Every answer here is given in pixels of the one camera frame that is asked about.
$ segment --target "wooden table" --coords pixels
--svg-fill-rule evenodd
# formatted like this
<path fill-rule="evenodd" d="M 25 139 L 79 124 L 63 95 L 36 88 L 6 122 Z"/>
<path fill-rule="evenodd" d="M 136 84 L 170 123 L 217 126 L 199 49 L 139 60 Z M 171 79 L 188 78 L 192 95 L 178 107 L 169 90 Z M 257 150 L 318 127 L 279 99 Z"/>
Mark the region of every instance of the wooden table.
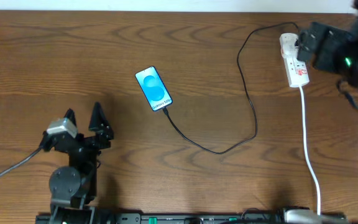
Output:
<path fill-rule="evenodd" d="M 95 101 L 116 133 L 100 157 L 103 208 L 145 213 L 233 213 L 284 205 L 315 209 L 303 155 L 301 106 L 288 87 L 278 38 L 256 33 L 241 55 L 258 136 L 217 156 L 183 140 L 154 113 L 134 74 L 154 65 L 190 138 L 220 151 L 254 131 L 236 55 L 254 29 L 295 21 L 349 27 L 340 14 L 0 11 L 0 171 L 25 158 L 49 123 L 75 110 L 86 135 Z M 310 70 L 305 87 L 310 157 L 323 211 L 358 219 L 358 112 L 338 96 L 336 75 Z M 68 164 L 40 153 L 0 179 L 0 223 L 33 223 L 49 212 L 48 180 Z"/>

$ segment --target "power outlet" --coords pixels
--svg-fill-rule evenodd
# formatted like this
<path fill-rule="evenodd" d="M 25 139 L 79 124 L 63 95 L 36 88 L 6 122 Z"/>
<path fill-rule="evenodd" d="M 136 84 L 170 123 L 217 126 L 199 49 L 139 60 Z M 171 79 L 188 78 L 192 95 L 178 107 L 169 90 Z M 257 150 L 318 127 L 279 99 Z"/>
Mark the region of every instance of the power outlet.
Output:
<path fill-rule="evenodd" d="M 281 54 L 284 58 L 285 70 L 288 83 L 292 88 L 298 88 L 309 83 L 309 75 L 306 63 L 296 59 L 298 47 L 295 45 L 298 40 L 296 34 L 282 34 L 280 37 Z"/>

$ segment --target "green component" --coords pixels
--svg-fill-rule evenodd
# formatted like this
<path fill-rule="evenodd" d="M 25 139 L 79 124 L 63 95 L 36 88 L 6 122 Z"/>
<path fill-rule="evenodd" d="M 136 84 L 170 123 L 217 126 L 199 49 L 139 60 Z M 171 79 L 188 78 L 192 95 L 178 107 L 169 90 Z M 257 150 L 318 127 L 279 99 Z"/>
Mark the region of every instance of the green component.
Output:
<path fill-rule="evenodd" d="M 352 65 L 352 60 L 350 58 L 345 58 L 345 62 L 348 67 Z"/>
<path fill-rule="evenodd" d="M 149 218 L 149 224 L 157 224 L 157 218 L 150 217 Z"/>

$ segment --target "blurry black robot arm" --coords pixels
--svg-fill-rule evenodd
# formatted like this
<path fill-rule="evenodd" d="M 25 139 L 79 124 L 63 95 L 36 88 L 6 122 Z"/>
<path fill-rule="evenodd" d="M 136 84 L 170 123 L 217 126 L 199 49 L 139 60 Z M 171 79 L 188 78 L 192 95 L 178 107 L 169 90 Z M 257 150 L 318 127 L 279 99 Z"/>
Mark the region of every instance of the blurry black robot arm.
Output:
<path fill-rule="evenodd" d="M 358 10 L 358 0 L 354 7 Z M 300 33 L 298 44 L 298 60 L 310 61 L 314 54 L 315 69 L 340 74 L 338 90 L 358 109 L 352 96 L 341 89 L 343 82 L 358 88 L 358 18 L 350 31 L 313 22 Z"/>

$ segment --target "white smartphone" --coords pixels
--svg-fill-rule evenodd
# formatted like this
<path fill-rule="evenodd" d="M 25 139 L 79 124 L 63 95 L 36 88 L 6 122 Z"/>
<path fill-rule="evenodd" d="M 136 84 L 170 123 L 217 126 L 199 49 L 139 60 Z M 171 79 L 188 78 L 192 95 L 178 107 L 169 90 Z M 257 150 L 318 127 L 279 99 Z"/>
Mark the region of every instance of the white smartphone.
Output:
<path fill-rule="evenodd" d="M 135 77 L 153 111 L 158 111 L 173 103 L 154 66 L 136 73 Z"/>

